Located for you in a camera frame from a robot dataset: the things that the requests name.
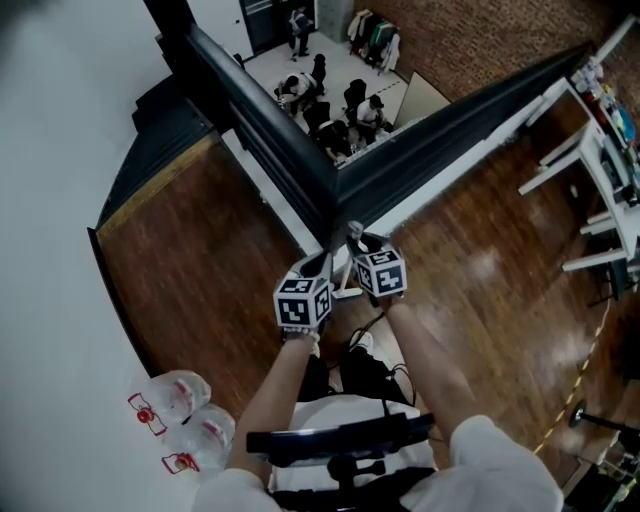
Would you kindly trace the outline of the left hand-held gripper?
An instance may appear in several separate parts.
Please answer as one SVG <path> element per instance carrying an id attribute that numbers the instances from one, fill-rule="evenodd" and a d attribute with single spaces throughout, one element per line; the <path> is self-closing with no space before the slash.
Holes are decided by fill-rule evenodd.
<path id="1" fill-rule="evenodd" d="M 327 279 L 317 277 L 324 272 L 326 261 Z M 320 251 L 298 260 L 273 293 L 277 325 L 281 328 L 318 328 L 332 310 L 333 274 L 331 252 Z"/>

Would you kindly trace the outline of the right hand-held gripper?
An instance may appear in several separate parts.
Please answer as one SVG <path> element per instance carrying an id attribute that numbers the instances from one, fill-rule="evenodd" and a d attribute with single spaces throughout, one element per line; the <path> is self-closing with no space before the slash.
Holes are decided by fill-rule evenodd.
<path id="1" fill-rule="evenodd" d="M 369 254 L 363 255 L 360 242 Z M 346 245 L 351 257 L 355 258 L 359 286 L 374 302 L 380 298 L 404 294 L 405 260 L 393 248 L 388 237 L 371 232 L 352 231 L 346 237 Z"/>

